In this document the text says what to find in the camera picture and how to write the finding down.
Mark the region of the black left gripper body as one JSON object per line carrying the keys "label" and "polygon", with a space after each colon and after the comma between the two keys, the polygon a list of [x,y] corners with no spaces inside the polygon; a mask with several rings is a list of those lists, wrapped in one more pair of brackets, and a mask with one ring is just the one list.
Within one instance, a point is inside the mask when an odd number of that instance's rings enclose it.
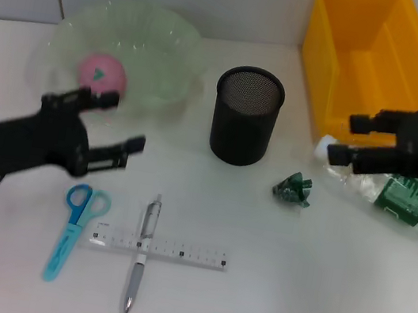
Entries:
{"label": "black left gripper body", "polygon": [[46,165],[84,176],[89,141],[79,115],[73,105],[43,97],[37,113],[0,121],[0,176]]}

